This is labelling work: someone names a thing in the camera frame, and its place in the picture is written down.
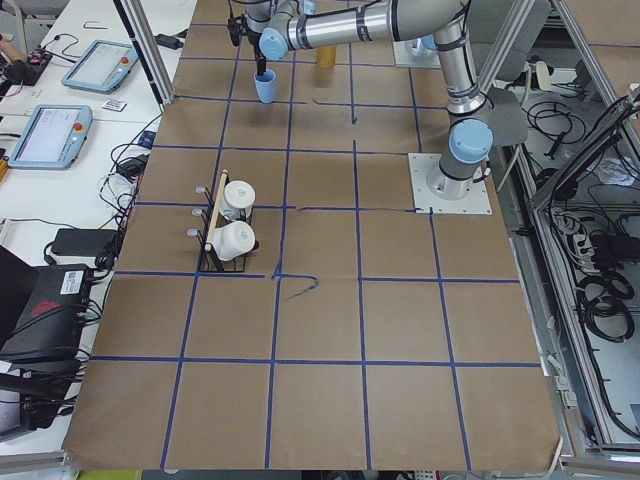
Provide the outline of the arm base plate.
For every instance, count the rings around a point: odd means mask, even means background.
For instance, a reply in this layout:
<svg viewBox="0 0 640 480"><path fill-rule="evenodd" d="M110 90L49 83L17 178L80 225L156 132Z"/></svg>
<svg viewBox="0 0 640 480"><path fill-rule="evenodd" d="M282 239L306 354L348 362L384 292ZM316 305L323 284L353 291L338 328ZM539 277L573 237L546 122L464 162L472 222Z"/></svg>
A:
<svg viewBox="0 0 640 480"><path fill-rule="evenodd" d="M437 51L425 47L420 39L393 43L397 67L440 69Z"/></svg>
<svg viewBox="0 0 640 480"><path fill-rule="evenodd" d="M481 169L467 180L453 180L440 169L440 154L409 153L414 210L423 214L491 215Z"/></svg>

